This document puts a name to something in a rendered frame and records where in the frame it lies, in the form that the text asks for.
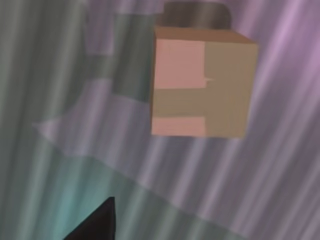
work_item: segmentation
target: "dark pointed object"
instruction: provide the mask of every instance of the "dark pointed object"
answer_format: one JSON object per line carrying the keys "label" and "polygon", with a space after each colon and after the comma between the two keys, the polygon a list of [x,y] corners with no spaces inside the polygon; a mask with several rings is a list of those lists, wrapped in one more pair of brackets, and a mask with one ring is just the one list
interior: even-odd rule
{"label": "dark pointed object", "polygon": [[110,197],[64,240],[115,240],[116,203]]}

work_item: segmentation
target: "cardboard box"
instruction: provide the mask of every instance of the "cardboard box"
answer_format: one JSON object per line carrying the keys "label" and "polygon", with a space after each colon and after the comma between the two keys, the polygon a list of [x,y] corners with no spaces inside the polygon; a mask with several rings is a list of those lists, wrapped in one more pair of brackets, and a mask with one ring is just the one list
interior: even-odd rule
{"label": "cardboard box", "polygon": [[231,30],[156,27],[151,134],[243,137],[257,56]]}

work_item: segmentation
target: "cube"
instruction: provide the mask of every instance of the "cube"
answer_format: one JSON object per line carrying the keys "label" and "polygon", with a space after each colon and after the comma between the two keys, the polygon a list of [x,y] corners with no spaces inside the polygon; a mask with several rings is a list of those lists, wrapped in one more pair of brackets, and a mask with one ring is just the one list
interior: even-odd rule
{"label": "cube", "polygon": [[232,30],[156,27],[151,134],[245,136],[257,57]]}

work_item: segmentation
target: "box top face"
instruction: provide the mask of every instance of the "box top face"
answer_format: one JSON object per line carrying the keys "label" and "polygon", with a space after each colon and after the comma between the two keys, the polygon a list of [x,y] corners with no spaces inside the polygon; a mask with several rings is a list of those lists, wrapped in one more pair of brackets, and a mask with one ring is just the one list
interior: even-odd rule
{"label": "box top face", "polygon": [[211,30],[180,27],[155,27],[157,39],[256,44],[247,37],[232,30]]}

